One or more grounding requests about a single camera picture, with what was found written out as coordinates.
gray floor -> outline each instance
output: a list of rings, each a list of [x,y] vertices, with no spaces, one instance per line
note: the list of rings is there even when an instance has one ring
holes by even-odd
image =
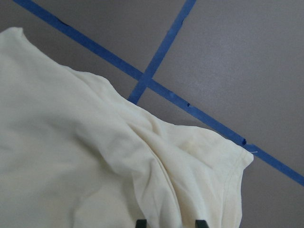
[[[35,0],[142,72],[183,0]],[[106,77],[125,98],[136,80],[11,0],[0,31],[23,27],[56,62]],[[154,79],[304,175],[304,1],[198,0]],[[150,89],[139,106],[207,127]],[[242,228],[304,227],[304,187],[259,158],[245,170]]]

